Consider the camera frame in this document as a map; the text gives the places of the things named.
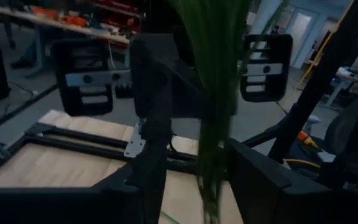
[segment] gray floor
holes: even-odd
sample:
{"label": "gray floor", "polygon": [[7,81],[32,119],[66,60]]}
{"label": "gray floor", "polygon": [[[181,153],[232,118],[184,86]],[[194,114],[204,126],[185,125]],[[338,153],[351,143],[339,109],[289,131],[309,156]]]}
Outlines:
{"label": "gray floor", "polygon": [[[8,79],[23,85],[25,88],[39,93],[55,83],[53,74],[46,73],[28,80],[21,76],[22,71],[13,72],[7,66],[9,61],[15,59],[18,57],[18,55],[21,55],[29,41],[32,40],[32,36],[33,34],[30,31],[19,30],[17,27],[14,27],[14,37],[17,40],[18,48],[17,50],[11,50],[7,46],[6,38],[3,33],[3,27],[0,25],[0,47],[2,48],[4,54]],[[294,87],[296,86],[297,80],[300,79],[302,74],[303,71],[301,70],[293,68],[290,70],[287,93],[286,96],[280,101],[282,108],[287,111],[289,111],[291,106],[294,104],[294,102],[297,101],[301,94],[301,91],[295,90]],[[14,88],[11,93],[11,97],[0,102],[0,114],[3,112],[3,108],[6,103],[12,103],[17,106],[25,101],[26,97],[28,97],[28,93],[23,93]],[[42,115],[51,109],[63,110],[58,91],[52,92],[38,103],[34,104],[27,110],[17,115],[15,118],[12,118],[0,126],[0,141],[9,143],[15,140],[15,138],[18,137],[20,133],[25,131],[31,124],[36,122]],[[313,114],[321,119],[321,123],[316,124],[313,127],[312,135],[324,138],[326,129],[329,123],[337,115],[337,112],[317,106],[313,111]],[[238,112],[237,115],[233,118],[232,137],[239,141],[243,141],[263,131],[264,128],[277,123],[284,116],[285,113],[276,103],[249,103],[245,102],[244,100],[239,100]],[[98,118],[131,126],[134,125],[137,121],[132,100],[114,99],[113,112],[104,116],[98,116]],[[200,123],[196,119],[173,120],[173,131],[179,136],[187,138],[197,139],[199,126]],[[255,149],[263,154],[267,154],[272,144],[273,141],[269,141],[265,144],[257,146]]]}

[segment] wooden board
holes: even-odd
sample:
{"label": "wooden board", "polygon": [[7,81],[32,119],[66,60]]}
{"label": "wooden board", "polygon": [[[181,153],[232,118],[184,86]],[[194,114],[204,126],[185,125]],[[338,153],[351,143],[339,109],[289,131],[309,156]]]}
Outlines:
{"label": "wooden board", "polygon": [[[50,111],[40,122],[59,128],[130,140],[133,127],[89,117],[72,118],[59,111]],[[175,136],[178,151],[196,154],[197,141]],[[124,162],[28,144],[0,168],[0,187],[86,187],[92,186],[122,167]],[[203,223],[202,202],[196,177],[174,171],[167,172],[162,211],[181,224]],[[242,223],[228,183],[221,197],[222,223]],[[171,222],[160,217],[159,223]]]}
{"label": "wooden board", "polygon": [[[61,22],[53,21],[51,19],[37,17],[37,16],[35,16],[31,13],[28,13],[28,12],[11,11],[7,7],[0,7],[0,13],[8,15],[8,16],[17,17],[19,19],[25,19],[27,21],[33,22],[34,24],[41,24],[41,25],[53,26],[53,27],[60,28],[60,29],[71,30],[74,32],[79,32],[82,34],[86,34],[86,35],[90,35],[90,36],[98,37],[98,38],[102,38],[102,39],[112,40],[112,41],[120,42],[123,44],[129,43],[129,40],[126,37],[124,37],[122,35],[111,35],[107,30],[90,29],[90,28],[85,28],[85,27],[63,24]],[[115,32],[118,32],[117,27],[113,27],[113,26],[109,26],[109,27],[112,27]]]}

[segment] yellow cable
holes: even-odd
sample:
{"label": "yellow cable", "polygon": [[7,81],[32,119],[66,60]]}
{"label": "yellow cable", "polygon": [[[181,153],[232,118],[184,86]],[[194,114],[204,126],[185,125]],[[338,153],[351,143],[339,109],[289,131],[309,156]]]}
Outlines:
{"label": "yellow cable", "polygon": [[[305,74],[303,74],[302,79],[296,84],[296,86],[294,87],[293,91],[285,98],[285,100],[283,101],[283,105],[285,105],[285,103],[290,99],[290,97],[294,94],[295,90],[297,90],[299,87],[302,86],[303,81],[306,79],[306,77],[309,75],[311,69],[314,67],[314,64],[317,63],[317,58],[319,58],[319,55],[321,55],[321,52],[323,51],[323,49],[325,48],[325,46],[327,45],[328,41],[330,40],[330,38],[332,37],[332,35],[336,32],[336,30],[338,29],[339,25],[341,24],[342,20],[345,18],[347,12],[349,12],[349,9],[351,8],[351,6],[353,5],[353,2],[350,3],[350,5],[348,5],[345,13],[342,15],[341,19],[338,21],[338,23],[335,26],[335,29],[328,35],[327,39],[324,41],[323,45],[320,47],[320,50],[317,53],[317,56],[314,58],[313,62],[310,64],[309,68],[307,69],[307,71],[305,72]],[[274,119],[274,117],[277,115],[277,113],[280,111],[280,108],[277,108],[272,115],[267,118],[263,124],[261,125],[261,127],[259,128],[260,131],[265,131],[266,127],[272,122],[272,120]]]}
{"label": "yellow cable", "polygon": [[285,162],[300,162],[300,163],[303,163],[303,164],[308,164],[308,165],[311,165],[313,167],[316,167],[316,168],[321,168],[319,165],[313,163],[313,162],[309,162],[309,161],[304,161],[302,159],[284,159]]}

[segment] table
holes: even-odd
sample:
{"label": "table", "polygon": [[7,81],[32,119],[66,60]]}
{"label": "table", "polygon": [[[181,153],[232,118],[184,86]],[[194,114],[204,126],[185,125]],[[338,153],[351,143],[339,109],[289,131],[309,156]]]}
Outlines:
{"label": "table", "polygon": [[[89,117],[73,118],[54,110],[39,122],[125,141],[130,140],[133,132],[130,126]],[[178,151],[196,154],[195,140],[174,136],[172,143]],[[0,168],[0,187],[89,187],[123,165],[122,161],[28,144]],[[181,224],[203,222],[201,197],[195,176],[168,170],[162,211]],[[242,223],[227,182],[222,191],[221,217],[222,223]],[[161,216],[159,223],[171,222]]]}
{"label": "table", "polygon": [[[89,35],[92,37],[106,39],[109,42],[113,41],[113,42],[120,42],[123,44],[129,43],[129,40],[126,37],[121,36],[121,35],[111,35],[107,30],[63,24],[58,21],[53,21],[51,19],[46,19],[46,18],[35,16],[28,12],[11,11],[8,7],[0,7],[0,14],[17,17],[19,19],[25,19],[25,20],[33,22],[34,24],[37,25],[36,26],[36,28],[37,28],[37,32],[36,32],[36,34],[37,34],[37,38],[36,38],[36,40],[37,40],[37,66],[35,68],[33,68],[31,71],[29,71],[28,73],[26,73],[24,75],[25,77],[32,77],[32,76],[45,70],[45,63],[46,63],[46,61],[45,61],[45,43],[42,43],[42,41],[40,40],[40,36],[42,36],[43,34],[42,34],[42,30],[39,29],[39,25],[52,26],[52,27],[56,27],[59,29],[70,30],[73,32],[78,32],[81,34]],[[113,26],[110,26],[107,24],[103,24],[103,26],[104,27],[109,26],[110,28],[112,28],[114,30],[114,32],[118,32],[118,27],[113,27]],[[126,55],[125,65],[129,66],[127,60],[129,61],[128,55]]]}
{"label": "table", "polygon": [[333,93],[329,96],[327,102],[325,104],[320,105],[320,106],[331,108],[331,109],[334,109],[334,110],[339,110],[339,108],[336,108],[336,107],[332,106],[334,100],[336,99],[336,97],[338,96],[339,92],[342,89],[348,88],[352,83],[357,83],[358,84],[358,76],[352,77],[350,75],[343,75],[341,73],[337,73],[336,76],[340,79],[340,82],[339,82],[338,86],[335,88]]}

